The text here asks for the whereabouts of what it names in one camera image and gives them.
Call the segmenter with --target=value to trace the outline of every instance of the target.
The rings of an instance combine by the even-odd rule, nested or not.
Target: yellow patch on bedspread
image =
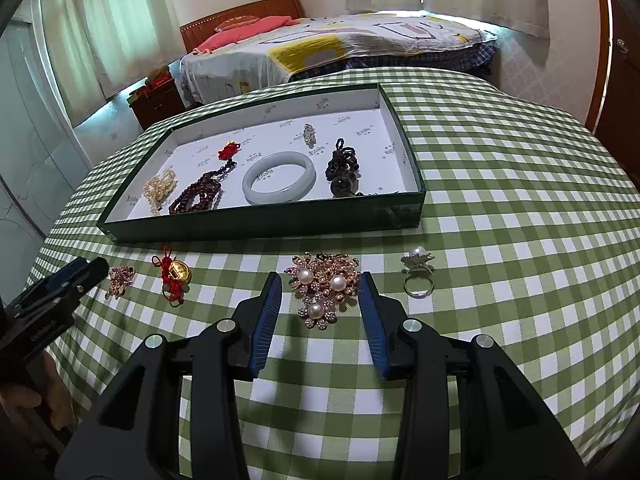
[[[290,74],[347,57],[337,34],[318,34],[269,50],[269,58]]]

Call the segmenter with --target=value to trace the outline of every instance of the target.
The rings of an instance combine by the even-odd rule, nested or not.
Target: wooden door
[[[612,0],[613,53],[596,137],[640,190],[640,31]]]

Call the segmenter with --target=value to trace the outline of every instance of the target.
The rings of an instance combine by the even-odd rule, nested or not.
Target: wooden headboard
[[[213,36],[214,30],[220,23],[236,16],[291,16],[292,19],[304,18],[305,12],[302,10],[300,0],[260,0],[250,4],[244,4],[233,9],[222,10],[210,16],[200,18],[195,22],[187,23],[180,27],[182,40],[187,52],[192,52],[194,48],[202,44],[205,40]]]

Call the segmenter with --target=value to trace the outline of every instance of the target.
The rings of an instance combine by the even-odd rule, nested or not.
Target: jewelry
[[[162,267],[162,295],[171,304],[177,301],[184,303],[184,292],[191,281],[191,269],[185,262],[171,258],[171,247],[164,247],[164,258],[153,256],[151,262],[155,267]]]
[[[109,284],[109,290],[104,293],[104,299],[108,300],[111,296],[120,298],[127,287],[133,283],[133,275],[136,273],[136,269],[133,267],[111,267],[109,270],[109,277],[111,283]]]
[[[160,216],[162,202],[171,195],[175,185],[175,171],[171,169],[164,170],[162,178],[156,175],[146,181],[145,187],[143,187],[143,195],[149,200],[152,216]]]
[[[316,129],[311,124],[305,124],[305,131],[302,133],[305,144],[312,148],[316,145]]]
[[[226,164],[219,170],[207,171],[204,173],[197,182],[191,184],[185,189],[180,196],[174,200],[169,206],[169,214],[176,213],[191,213],[193,211],[204,211],[209,209],[213,204],[213,199],[220,192],[222,185],[216,177],[227,174],[237,163],[234,162],[233,156],[240,150],[240,144],[237,142],[228,142],[225,144],[222,151],[218,152],[218,158],[220,160],[226,160]],[[200,201],[197,204],[193,203],[196,195],[200,197]]]
[[[324,171],[324,176],[331,183],[331,193],[336,198],[362,196],[362,193],[353,192],[358,182],[356,172],[359,168],[356,150],[348,146],[345,148],[344,139],[338,139],[332,159]]]
[[[406,272],[406,276],[404,277],[404,291],[415,298],[416,300],[421,300],[426,298],[433,292],[435,288],[435,283],[433,282],[433,271],[435,268],[431,265],[428,265],[427,262],[434,260],[434,256],[431,256],[431,253],[427,253],[426,249],[422,246],[416,247],[409,256],[403,256],[400,258],[400,261],[406,265],[406,269],[403,269],[402,272]],[[407,282],[410,278],[412,278],[411,273],[418,272],[419,274],[426,274],[426,279],[431,284],[428,290],[424,290],[421,292],[411,292],[407,288]]]
[[[284,187],[278,191],[270,193],[258,193],[254,191],[252,186],[258,176],[276,166],[284,166],[285,164],[295,164],[305,168],[305,173],[290,186]],[[244,174],[242,179],[242,192],[248,203],[250,204],[276,204],[281,202],[293,202],[300,200],[305,196],[316,182],[316,168],[313,162],[304,153],[298,152],[279,152],[268,155],[258,160]]]
[[[346,254],[323,253],[315,257],[305,253],[303,257],[294,256],[292,261],[295,267],[285,273],[295,276],[289,285],[303,295],[304,305],[298,315],[308,328],[325,330],[327,323],[337,320],[336,305],[357,296],[360,263]]]

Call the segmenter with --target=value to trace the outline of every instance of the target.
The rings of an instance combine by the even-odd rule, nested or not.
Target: silver ring band
[[[294,164],[305,168],[305,173],[290,186],[278,191],[269,193],[258,193],[252,186],[258,176],[276,166]],[[268,155],[258,160],[244,174],[242,179],[242,192],[250,204],[277,204],[283,202],[293,202],[305,196],[316,182],[316,168],[313,162],[304,153],[299,152],[279,152]]]
[[[412,276],[411,273],[412,272],[425,272],[427,274],[426,279],[429,281],[429,283],[431,283],[431,286],[428,288],[428,290],[422,290],[422,291],[417,291],[417,292],[411,292],[408,288],[407,288],[407,284],[406,282],[408,282]],[[435,283],[433,282],[433,278],[431,277],[431,271],[425,267],[421,267],[421,266],[417,266],[417,267],[412,267],[411,269],[409,269],[406,272],[406,276],[404,277],[404,285],[403,285],[404,291],[411,296],[412,298],[415,298],[416,300],[423,300],[424,298],[426,298],[428,295],[430,295],[433,292],[433,289],[435,288]]]

